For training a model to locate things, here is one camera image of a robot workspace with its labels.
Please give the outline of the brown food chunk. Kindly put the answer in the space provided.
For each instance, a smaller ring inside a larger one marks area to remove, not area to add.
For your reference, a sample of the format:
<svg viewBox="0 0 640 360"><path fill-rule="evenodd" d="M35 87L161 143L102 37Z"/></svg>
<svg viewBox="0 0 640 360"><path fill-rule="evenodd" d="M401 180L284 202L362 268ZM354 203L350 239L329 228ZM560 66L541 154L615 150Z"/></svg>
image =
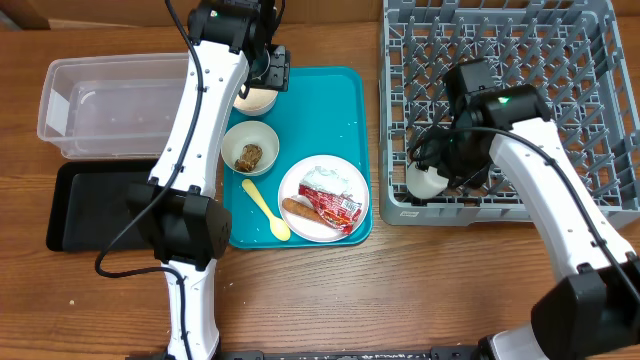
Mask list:
<svg viewBox="0 0 640 360"><path fill-rule="evenodd" d="M234 168L243 173L252 172L261 160L263 151L256 144L247 144L243 147L240 157L235 161Z"/></svg>

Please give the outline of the white napkin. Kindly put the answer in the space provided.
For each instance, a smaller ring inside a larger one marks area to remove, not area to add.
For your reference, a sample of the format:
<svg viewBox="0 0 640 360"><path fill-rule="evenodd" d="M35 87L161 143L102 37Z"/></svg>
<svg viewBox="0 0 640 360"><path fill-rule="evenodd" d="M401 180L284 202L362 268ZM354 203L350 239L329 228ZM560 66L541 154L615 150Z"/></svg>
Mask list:
<svg viewBox="0 0 640 360"><path fill-rule="evenodd" d="M335 170L315 166L309 170L300 184L312 190L333 195L348 195L351 192L349 180L341 177Z"/></svg>

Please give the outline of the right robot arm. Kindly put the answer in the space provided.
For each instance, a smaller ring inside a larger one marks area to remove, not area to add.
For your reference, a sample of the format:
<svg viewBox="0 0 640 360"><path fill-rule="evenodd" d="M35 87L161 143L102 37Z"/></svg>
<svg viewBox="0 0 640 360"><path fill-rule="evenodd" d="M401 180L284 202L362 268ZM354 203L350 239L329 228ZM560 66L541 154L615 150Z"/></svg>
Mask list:
<svg viewBox="0 0 640 360"><path fill-rule="evenodd" d="M577 175L536 88L499 88L483 59L455 65L443 81L453 122L437 141L437 174L449 184L480 183L496 165L556 276L528 324L481 340L476 358L585 359L638 344L639 256Z"/></svg>

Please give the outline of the red snack wrapper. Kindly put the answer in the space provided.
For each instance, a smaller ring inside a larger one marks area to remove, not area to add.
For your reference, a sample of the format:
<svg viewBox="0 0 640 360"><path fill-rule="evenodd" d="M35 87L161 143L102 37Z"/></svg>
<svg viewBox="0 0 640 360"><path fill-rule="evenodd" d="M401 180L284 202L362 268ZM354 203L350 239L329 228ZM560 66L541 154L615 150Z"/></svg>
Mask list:
<svg viewBox="0 0 640 360"><path fill-rule="evenodd" d="M334 229L350 235L362 213L362 204L345 195L336 195L300 185L298 194L307 198L320 217Z"/></svg>

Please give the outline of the white plastic cup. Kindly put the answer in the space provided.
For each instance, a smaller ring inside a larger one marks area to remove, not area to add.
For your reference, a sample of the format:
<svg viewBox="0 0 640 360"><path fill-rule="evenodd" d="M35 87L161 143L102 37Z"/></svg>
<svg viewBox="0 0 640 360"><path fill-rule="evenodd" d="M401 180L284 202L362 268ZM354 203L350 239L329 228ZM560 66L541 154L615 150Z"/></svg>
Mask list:
<svg viewBox="0 0 640 360"><path fill-rule="evenodd" d="M438 169L429 166L426 170L418 168L413 162L406 172L406 185L409 193L418 199L431 199L448 188L449 179L441 176Z"/></svg>

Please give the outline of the brown sausage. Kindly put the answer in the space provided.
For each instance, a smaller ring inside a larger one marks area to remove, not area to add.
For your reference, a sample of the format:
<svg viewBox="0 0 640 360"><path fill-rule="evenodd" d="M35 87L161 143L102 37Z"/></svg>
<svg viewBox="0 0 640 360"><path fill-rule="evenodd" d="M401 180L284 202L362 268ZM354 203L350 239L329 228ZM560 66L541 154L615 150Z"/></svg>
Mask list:
<svg viewBox="0 0 640 360"><path fill-rule="evenodd" d="M281 205L287 212L292 213L296 216L311 220L322 225L328 225L328 223L313 208L292 198L285 198L282 201Z"/></svg>

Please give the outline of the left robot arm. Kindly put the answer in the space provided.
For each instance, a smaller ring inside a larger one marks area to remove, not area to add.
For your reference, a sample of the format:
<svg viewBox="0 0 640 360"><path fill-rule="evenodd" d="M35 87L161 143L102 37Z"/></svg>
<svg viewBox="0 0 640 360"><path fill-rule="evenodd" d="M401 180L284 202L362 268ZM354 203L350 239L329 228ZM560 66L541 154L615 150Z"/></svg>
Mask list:
<svg viewBox="0 0 640 360"><path fill-rule="evenodd" d="M188 47L178 111L147 182L127 196L168 285L167 359L211 359L218 348L215 267L231 235L231 214L214 199L218 159L234 101L288 88L290 53L272 42L283 12L267 0L202 1L178 28Z"/></svg>

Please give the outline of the white bowl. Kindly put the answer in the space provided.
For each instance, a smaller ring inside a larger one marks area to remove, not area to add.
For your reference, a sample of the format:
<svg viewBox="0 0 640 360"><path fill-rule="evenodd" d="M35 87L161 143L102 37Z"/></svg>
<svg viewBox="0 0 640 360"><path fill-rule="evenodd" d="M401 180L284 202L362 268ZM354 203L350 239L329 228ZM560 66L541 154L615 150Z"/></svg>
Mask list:
<svg viewBox="0 0 640 360"><path fill-rule="evenodd" d="M262 151L260 159L251 171L240 171L235 163L248 145L255 145ZM279 155L280 141L276 132L260 121L244 121L234 125L223 138L221 156L225 165L242 175L260 176L268 172Z"/></svg>

